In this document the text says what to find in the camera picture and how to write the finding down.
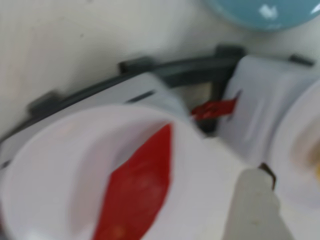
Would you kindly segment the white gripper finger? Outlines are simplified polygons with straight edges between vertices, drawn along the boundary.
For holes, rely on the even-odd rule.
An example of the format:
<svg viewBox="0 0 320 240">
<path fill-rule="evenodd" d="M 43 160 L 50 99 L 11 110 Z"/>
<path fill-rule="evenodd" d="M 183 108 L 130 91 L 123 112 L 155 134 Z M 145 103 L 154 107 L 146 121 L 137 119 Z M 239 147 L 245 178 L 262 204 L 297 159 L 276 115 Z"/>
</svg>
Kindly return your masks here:
<svg viewBox="0 0 320 240">
<path fill-rule="evenodd" d="M 246 169 L 235 184 L 225 240 L 292 240 L 274 193 L 277 177 L 265 163 Z"/>
</svg>

